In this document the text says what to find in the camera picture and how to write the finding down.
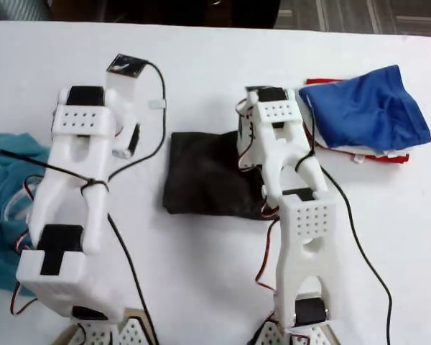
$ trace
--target dark floor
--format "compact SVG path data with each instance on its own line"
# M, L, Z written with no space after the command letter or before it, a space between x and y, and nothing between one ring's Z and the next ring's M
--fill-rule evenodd
M275 28L431 36L431 0L282 0Z

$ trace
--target red wire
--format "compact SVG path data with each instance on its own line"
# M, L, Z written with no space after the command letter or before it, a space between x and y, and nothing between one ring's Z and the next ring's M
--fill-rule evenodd
M279 218L276 218L275 220L273 220L273 222L268 227L268 231L267 231L267 244L265 246L264 259L263 259L263 261L261 263L260 270L259 270L259 272L256 275L256 284L259 285L259 286L262 286L263 288L270 289L274 293L276 293L276 290L274 288L272 288L271 286L260 282L260 278L264 274L264 270L265 270L265 267L267 266L267 262L268 262L268 254L270 252L270 235L272 233L273 225L275 225L278 222L278 220L279 220Z
M21 309L19 309L17 312L14 311L14 304L16 303L16 297L19 295L19 291L21 290L21 283L16 282L16 287L14 288L13 295L11 296L11 303L9 305L9 312L13 316L19 316L21 315L33 302L35 302L37 299L34 298L33 300L30 300L26 304L24 304Z
M26 231L24 231L21 236L19 236L17 238L17 240L14 242L14 251L16 253L21 253L22 249L19 248L19 246L21 245L22 240L25 238L25 236L27 236L29 234L29 230L27 229Z
M273 216L276 216L279 211L279 206L276 206L275 208L272 208L272 210L269 213L265 213L265 208L267 207L267 200L265 199L264 205L260 209L260 214L265 219L270 219Z

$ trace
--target white table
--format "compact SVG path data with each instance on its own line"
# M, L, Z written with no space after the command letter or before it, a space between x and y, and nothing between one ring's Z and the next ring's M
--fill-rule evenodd
M395 63L431 128L431 38L0 22L0 132L30 132L49 144L59 89L102 84L118 52L151 60L164 73L168 137L234 130L233 105L246 85L296 86L305 78L345 78ZM161 86L151 69L140 83L145 109ZM159 113L143 112L137 157L158 143L159 123ZM272 309L271 294L254 284L267 224L169 215L161 207L168 149L169 140L153 160L111 186L111 213L135 261L158 336L164 345L245 344ZM356 165L346 155L322 151L318 157L346 191L361 243L393 294L392 343L431 344L431 143L416 149L406 165ZM343 344L383 344L387 299L358 253L343 202L339 206L345 292L335 329ZM118 244L112 246L119 252ZM272 246L267 282L274 282L279 231ZM131 306L138 306L126 260L119 276ZM0 344L48 344L68 324L42 305L14 318L9 297L0 291Z

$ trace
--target black wire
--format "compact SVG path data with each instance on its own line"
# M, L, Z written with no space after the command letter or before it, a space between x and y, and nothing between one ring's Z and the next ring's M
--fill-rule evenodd
M380 277L380 274L375 270L374 266L371 264L370 260L366 256L366 253L364 252L361 243L359 242L358 234L356 233L356 229L354 227L354 221L353 221L353 214L351 212L351 205L346 197L345 192L343 192L343 189L339 186L337 181L333 179L333 177L327 172L326 169L321 167L321 170L323 171L324 175L327 176L329 181L337 188L338 192L342 196L343 200L345 201L346 209L348 210L348 218L350 220L350 226L351 231L353 232L354 241L356 242L356 245L358 246L359 252L361 253L362 257L364 258L364 261L366 262L367 266L371 269L373 274L375 275L376 279L380 282L381 286L383 286L383 289L386 291L386 294L388 295L388 313L386 316L386 343L387 345L390 345L391 340L389 337L389 329L391 326L391 310L393 307L393 298L391 296L391 293L389 292L389 288L386 286L386 283L383 281L383 279Z
M154 63L151 63L151 62L147 61L147 65L152 66L157 71L157 73L159 75L159 79L161 79L161 83L162 83L162 90L163 90L162 97L164 99L164 102L166 102L166 85L164 84L164 77L163 77L161 71L159 70L158 66L156 66ZM167 108L167 104L165 104L164 108L163 108L163 117L162 117L162 127L163 127L162 131L163 131L163 133L162 133L162 137L161 137L161 140L160 140L157 148L152 153L150 153L149 155L147 155L147 156L145 156L143 158L140 158L138 160L135 160L134 162L126 164L123 167L120 167L119 169L115 170L108 177L108 181L110 181L112 178L114 178L115 176L117 176L122 171L124 171L124 170L132 167L133 165L139 164L140 162L148 160L149 158L152 158L153 156L155 156L158 153L158 151L163 146L164 139L166 139L166 108Z
M307 97L308 100L308 105L310 106L310 113L311 113L311 124L312 124L312 129L311 129L311 137L312 137L312 141L311 141L311 149L310 151L303 156L302 158L299 159L299 161L297 162L297 164L295 165L295 172L297 173L299 171L299 167L300 165L303 163L303 161L305 161L307 158L310 158L312 156L315 155L315 111L313 110L311 103L310 103L310 99Z
M310 113L311 113L311 118L312 118L311 150L310 150L310 152L308 152L308 154L306 154L304 157L302 157L298 161L298 163L295 165L295 171L296 172L298 171L300 164L302 164L302 162L304 160L306 160L309 157L312 157L315 154L315 111L314 111L314 109L310 103L309 98L307 98L307 101L308 101L308 106L310 107ZM393 308L393 298L391 296L391 293L389 292L388 286L386 286L386 283L380 277L380 274L375 270L375 267L372 265L372 263L368 259L366 253L364 252L364 250L361 246L361 243L360 243L359 238L358 238L358 234L356 233L356 228L354 226L353 213L351 212L350 201L346 197L345 192L343 192L343 189L340 187L340 185L337 183L337 181L334 180L334 178L330 175L330 173L326 169L324 169L322 165L320 165L320 167L321 167L321 170L323 171L324 175L335 186L335 188L337 188L338 192L340 193L340 195L343 198L343 201L345 201L346 210L348 211L348 218L350 220L351 232L353 233L354 241L356 242L356 245L358 246L359 252L361 253L361 256L364 258L364 261L366 262L367 266L369 266L369 268L371 269L371 271L375 275L376 279L380 282L381 286L383 287L386 294L388 295L388 312L386 315L386 344L390 345L391 339L390 339L390 335L389 335L389 330L391 328L391 310Z
M69 174L69 175L75 176L76 178L80 178L81 180L85 180L85 181L89 181L90 180L86 176L77 174L76 172L69 171L69 170L63 169L61 167L55 167L54 165L51 165L51 164L48 164L48 163L45 163L45 162L41 162L39 160L34 160L33 158L30 158L28 156L20 155L19 153L14 153L14 152L11 152L11 151L8 151L8 150L5 150L5 149L0 149L0 155L11 157L11 158L14 158L14 159L17 159L17 160L23 160L25 162L32 163L34 165L38 165L40 167L46 167L46 168L49 168L49 169L53 169L53 170L59 171L61 173L65 173L65 174Z
M137 292L139 294L139 297L140 297L140 300L142 303L142 307L144 308L145 316L149 319L149 322L150 322L150 328L152 329L152 334L153 334L153 338L155 340L155 345L159 345L157 332L155 331L155 327L153 326L152 317L150 316L149 309L147 308L147 304L145 303L145 298L142 295L142 290L141 290L141 287L139 284L139 279L137 278L136 269L134 268L134 263L132 262L131 255L129 254L128 248L126 247L126 245L123 241L123 237L121 237L121 234L120 234L118 228L115 225L115 222L113 221L113 219L109 213L107 214L107 219L108 219L108 222L110 223L110 225L113 229L113 232L116 235L116 238L118 239L118 242L120 242L121 248L123 249L123 252L124 252L124 255L126 256L126 259L128 260L129 266L131 268L132 276L134 278L134 283L136 284Z
M34 193L32 193L32 191L30 190L30 187L29 187L29 179L30 178L43 178L43 176L41 176L41 175L29 175L24 180L24 188L27 192L27 195L33 201L34 200Z
M77 323L77 326L78 326L79 329L81 329L81 332L83 333L83 338L84 338L84 340L81 343L79 343L78 345L84 345L84 343L86 342L86 339L88 338L88 336L86 335L86 330L81 325L81 323Z

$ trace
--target white plastic part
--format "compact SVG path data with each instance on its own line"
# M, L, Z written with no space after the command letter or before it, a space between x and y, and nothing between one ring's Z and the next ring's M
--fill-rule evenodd
M110 76L112 73L107 73L107 80L111 81L110 86L106 90L105 102L106 106L112 109L112 112L117 118L116 139L113 144L113 154L118 158L128 159L136 149L136 142L134 141L134 131L136 126L139 125L136 114L133 113L133 99L135 79L128 78L122 75L116 75L118 78ZM117 92L115 88L123 90L123 93Z
M298 168L298 174L313 191L314 200L283 195L282 169L288 165L295 168L310 152L295 91L287 90L287 98L260 102L256 91L249 92L243 108L238 110L241 116L237 143L241 167L262 166L262 195L272 208L279 206L282 235L274 302L285 329L295 326L295 301L302 298L321 298L330 311L326 314L335 317L339 282L333 242L335 200L328 192L315 156L303 160ZM299 295L303 282L310 276L319 280L320 293Z
M335 231L335 199L329 192L314 192L313 201L284 195L279 205L281 249L276 268L275 311L285 328L295 326L295 301L319 297L329 316L338 315L340 274ZM316 277L320 293L300 295L308 277Z
M71 338L68 345L149 345L140 322L130 318L119 332L118 326L100 325L98 323L82 324L86 332L79 328Z
M115 125L113 114L103 106L57 106L48 163L85 177L107 181ZM76 152L79 151L78 145L82 143L87 144L87 147L85 157L80 159ZM46 169L29 219L29 232L35 247L45 224L52 223L62 196L70 189L79 189L84 184L86 181L80 178ZM106 186L101 184L86 188L83 193L88 207L82 241L86 254L100 251L99 229L107 217L107 195Z
M87 178L107 181L115 128L115 117L106 107L59 104L52 127L53 143L48 163ZM70 190L79 193L84 184L86 181L80 178L46 169L28 222L35 248L45 225L54 223L66 193ZM104 322L119 322L125 305L118 289L108 281L108 272L114 269L115 263L108 258L108 248L102 241L108 230L108 191L106 186L96 184L86 188L83 197L87 205L85 222L80 224L83 227L83 251L64 252L59 274L42 275L45 252L24 250L17 279L61 316L71 317L73 306L79 305L103 313L107 317Z
M240 111L245 114L240 117L241 133L238 136L238 152L241 154L249 147L251 128L254 140L251 148L243 156L242 167L262 165L262 177L267 190L267 202L271 207L279 205L282 195L280 174L286 165L295 167L297 162L309 151L310 146L303 130L302 117L295 101L295 92L288 90L287 101L258 102L255 91L249 93L248 101ZM284 115L275 116L268 111L284 110ZM284 122L281 129L272 126L274 122ZM324 175L321 172L316 157L310 157L300 165L298 173L313 190L327 190Z

